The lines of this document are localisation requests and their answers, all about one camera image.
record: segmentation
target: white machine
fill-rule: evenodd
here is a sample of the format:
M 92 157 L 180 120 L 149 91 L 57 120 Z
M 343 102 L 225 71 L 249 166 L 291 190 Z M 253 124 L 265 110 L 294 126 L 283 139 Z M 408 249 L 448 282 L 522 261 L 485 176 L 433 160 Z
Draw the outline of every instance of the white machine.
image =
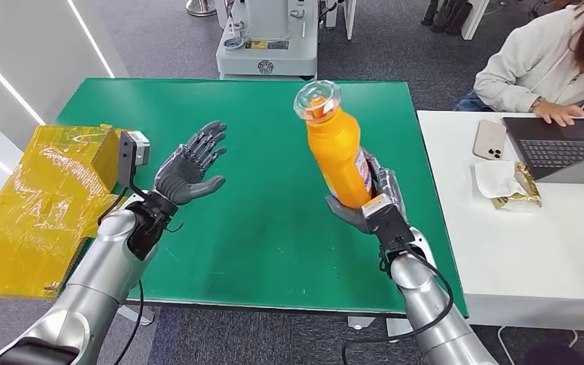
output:
M 236 0 L 228 6 L 216 51 L 221 79 L 316 77 L 317 0 Z

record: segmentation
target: bottle cap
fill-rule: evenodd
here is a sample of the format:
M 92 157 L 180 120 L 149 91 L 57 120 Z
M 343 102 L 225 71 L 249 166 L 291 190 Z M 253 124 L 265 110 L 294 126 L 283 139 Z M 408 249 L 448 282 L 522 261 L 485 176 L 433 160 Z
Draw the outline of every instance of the bottle cap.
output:
M 330 119 L 341 103 L 341 89 L 332 81 L 313 81 L 304 86 L 294 98 L 294 111 L 309 122 Z

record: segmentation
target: orange bottle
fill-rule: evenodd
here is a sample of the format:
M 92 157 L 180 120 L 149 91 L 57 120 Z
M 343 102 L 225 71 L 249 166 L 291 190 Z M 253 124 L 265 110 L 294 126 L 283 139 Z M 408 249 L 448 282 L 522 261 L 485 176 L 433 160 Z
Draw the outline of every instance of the orange bottle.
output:
M 339 86 L 314 81 L 299 91 L 294 111 L 306 121 L 308 144 L 328 189 L 343 205 L 359 209 L 370 200 L 373 182 L 357 120 L 340 103 Z

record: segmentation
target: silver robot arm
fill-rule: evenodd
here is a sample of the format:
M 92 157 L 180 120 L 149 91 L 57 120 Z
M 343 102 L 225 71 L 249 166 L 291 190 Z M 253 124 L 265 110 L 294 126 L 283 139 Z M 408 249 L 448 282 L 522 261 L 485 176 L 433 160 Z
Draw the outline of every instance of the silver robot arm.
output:
M 139 281 L 157 246 L 144 260 L 127 242 L 137 226 L 125 209 L 141 202 L 133 195 L 109 214 L 81 263 L 50 310 L 0 350 L 0 364 L 93 364 L 116 311 Z
M 116 311 L 138 285 L 157 243 L 179 205 L 211 194 L 222 176 L 202 181 L 224 148 L 225 124 L 212 122 L 195 133 L 158 170 L 150 192 L 133 183 L 147 163 L 149 143 L 139 132 L 120 135 L 118 183 L 133 194 L 100 223 L 97 236 L 50 310 L 0 350 L 0 365 L 97 363 Z
M 374 156 L 367 157 L 377 178 L 379 194 L 362 207 L 363 219 L 369 232 L 379 239 L 380 257 L 405 299 L 411 327 L 417 330 L 438 318 L 449 302 L 449 295 L 436 282 L 435 262 L 424 258 L 429 258 L 430 252 L 420 255 L 428 242 L 405 220 L 395 173 L 381 167 Z M 438 323 L 416 337 L 420 349 L 433 365 L 498 365 L 454 303 Z

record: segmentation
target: green tabletop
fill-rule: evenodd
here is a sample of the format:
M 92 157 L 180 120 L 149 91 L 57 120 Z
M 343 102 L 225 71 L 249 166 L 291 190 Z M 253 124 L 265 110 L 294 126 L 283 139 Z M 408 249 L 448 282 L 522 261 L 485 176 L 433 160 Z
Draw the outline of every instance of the green tabletop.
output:
M 402 314 L 404 301 L 379 271 L 378 243 L 332 216 L 329 193 L 292 110 L 304 82 L 87 79 L 60 125 L 111 124 L 142 131 L 152 187 L 160 164 L 207 122 L 227 123 L 227 153 L 208 175 L 225 185 L 182 208 L 142 278 L 148 302 L 343 313 Z M 420 129 L 406 83 L 340 82 L 361 143 L 397 172 L 408 218 L 430 242 L 466 314 Z

